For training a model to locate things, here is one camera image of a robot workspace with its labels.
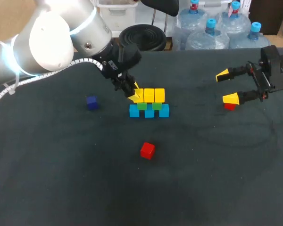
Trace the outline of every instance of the white cable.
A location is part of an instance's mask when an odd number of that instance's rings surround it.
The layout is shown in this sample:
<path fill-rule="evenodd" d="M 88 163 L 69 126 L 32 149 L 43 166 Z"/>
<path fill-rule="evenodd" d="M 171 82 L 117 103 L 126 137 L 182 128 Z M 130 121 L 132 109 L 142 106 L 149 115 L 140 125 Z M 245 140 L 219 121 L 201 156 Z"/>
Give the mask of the white cable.
<path fill-rule="evenodd" d="M 103 70 L 103 65 L 100 62 L 98 62 L 96 60 L 93 60 L 91 58 L 82 58 L 82 59 L 78 59 L 78 60 L 72 61 L 70 63 L 70 65 L 67 66 L 66 68 L 69 68 L 69 67 L 71 67 L 73 65 L 80 64 L 80 63 L 92 63 L 92 64 L 95 64 L 99 68 L 100 71 Z M 35 76 L 35 77 L 31 78 L 31 79 L 27 79 L 27 80 L 21 81 L 21 82 L 18 83 L 18 86 L 23 86 L 23 85 L 26 85 L 28 83 L 34 82 L 34 81 L 38 81 L 38 80 L 42 80 L 42 79 L 48 78 L 48 77 L 50 77 L 50 76 L 52 76 L 54 74 L 59 73 L 62 70 L 45 73 L 45 74 L 42 74 L 42 75 L 39 75 L 39 76 Z M 2 99 L 2 97 L 4 97 L 5 94 L 9 93 L 14 88 L 15 85 L 11 85 L 11 86 L 5 88 L 3 91 L 1 91 L 0 92 L 0 100 Z"/>

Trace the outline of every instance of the yellow block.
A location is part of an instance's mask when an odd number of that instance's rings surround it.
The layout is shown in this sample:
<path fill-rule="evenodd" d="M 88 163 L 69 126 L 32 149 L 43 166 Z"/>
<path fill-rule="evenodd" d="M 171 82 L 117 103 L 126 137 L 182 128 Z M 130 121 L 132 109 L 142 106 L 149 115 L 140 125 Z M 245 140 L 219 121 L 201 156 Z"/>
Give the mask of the yellow block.
<path fill-rule="evenodd" d="M 140 97 L 139 95 L 137 95 L 136 92 L 134 93 L 134 95 L 128 97 L 129 100 L 132 100 L 132 101 L 135 102 L 135 103 L 136 103 L 136 101 L 140 100 L 140 98 L 141 98 L 141 97 Z"/>
<path fill-rule="evenodd" d="M 134 89 L 135 93 L 140 97 L 137 100 L 134 100 L 134 103 L 143 103 L 143 89 Z"/>
<path fill-rule="evenodd" d="M 143 96 L 144 96 L 144 102 L 153 103 L 154 102 L 154 89 L 145 89 Z"/>
<path fill-rule="evenodd" d="M 165 89 L 155 89 L 155 103 L 165 102 Z"/>
<path fill-rule="evenodd" d="M 221 76 L 221 75 L 224 75 L 224 74 L 228 74 L 229 71 L 228 69 L 226 68 L 223 72 L 219 73 L 218 75 L 216 75 L 216 81 L 218 82 L 218 76 Z"/>
<path fill-rule="evenodd" d="M 223 103 L 240 105 L 239 97 L 237 93 L 223 96 L 222 99 L 223 99 Z"/>

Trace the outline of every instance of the cube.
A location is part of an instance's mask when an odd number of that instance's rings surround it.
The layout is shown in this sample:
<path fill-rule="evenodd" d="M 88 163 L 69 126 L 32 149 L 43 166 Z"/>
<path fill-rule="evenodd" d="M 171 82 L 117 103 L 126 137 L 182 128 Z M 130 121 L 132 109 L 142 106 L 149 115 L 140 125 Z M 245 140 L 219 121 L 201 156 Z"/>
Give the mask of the cube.
<path fill-rule="evenodd" d="M 160 111 L 162 109 L 162 103 L 153 103 L 152 104 L 152 109 L 154 111 Z"/>
<path fill-rule="evenodd" d="M 165 89 L 155 89 L 155 103 L 165 102 Z"/>
<path fill-rule="evenodd" d="M 140 117 L 140 111 L 137 109 L 137 105 L 130 105 L 129 113 L 130 113 L 130 118 Z"/>
<path fill-rule="evenodd" d="M 137 103 L 137 109 L 140 111 L 146 111 L 147 110 L 147 103 Z"/>
<path fill-rule="evenodd" d="M 144 96 L 144 102 L 153 103 L 154 102 L 154 89 L 145 89 L 143 96 Z"/>
<path fill-rule="evenodd" d="M 160 118 L 168 118 L 169 117 L 169 105 L 162 105 L 162 109 L 159 111 Z"/>
<path fill-rule="evenodd" d="M 140 96 L 140 98 L 134 100 L 134 103 L 143 103 L 143 89 L 134 89 L 135 93 Z"/>
<path fill-rule="evenodd" d="M 229 110 L 229 111 L 234 111 L 235 110 L 236 105 L 235 104 L 228 104 L 225 103 L 225 109 Z"/>
<path fill-rule="evenodd" d="M 152 105 L 147 105 L 147 110 L 145 111 L 145 118 L 154 118 L 154 110 Z"/>
<path fill-rule="evenodd" d="M 149 143 L 144 143 L 141 148 L 141 157 L 151 160 L 155 152 L 155 146 Z"/>
<path fill-rule="evenodd" d="M 87 102 L 87 108 L 90 111 L 96 110 L 99 108 L 99 104 L 98 104 L 96 96 L 86 97 L 86 102 Z"/>

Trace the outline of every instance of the white container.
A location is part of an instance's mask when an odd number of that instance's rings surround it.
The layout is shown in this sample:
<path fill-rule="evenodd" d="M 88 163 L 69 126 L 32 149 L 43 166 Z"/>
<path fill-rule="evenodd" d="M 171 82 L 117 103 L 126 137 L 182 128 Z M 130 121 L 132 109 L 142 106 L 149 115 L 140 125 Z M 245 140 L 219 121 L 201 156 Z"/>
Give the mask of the white container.
<path fill-rule="evenodd" d="M 121 32 L 135 25 L 135 9 L 138 2 L 132 0 L 98 0 L 100 15 L 112 32 Z"/>

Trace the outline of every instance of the dark blue block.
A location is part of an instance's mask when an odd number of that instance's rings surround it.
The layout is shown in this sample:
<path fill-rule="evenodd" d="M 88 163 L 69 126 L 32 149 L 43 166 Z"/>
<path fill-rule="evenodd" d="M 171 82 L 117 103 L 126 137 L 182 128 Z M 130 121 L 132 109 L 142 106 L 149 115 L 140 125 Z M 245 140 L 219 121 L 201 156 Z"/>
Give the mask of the dark blue block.
<path fill-rule="evenodd" d="M 92 111 L 92 110 L 96 110 L 96 109 L 99 108 L 99 104 L 98 104 L 96 96 L 87 97 L 86 101 L 87 101 L 87 108 L 88 108 L 88 110 Z"/>

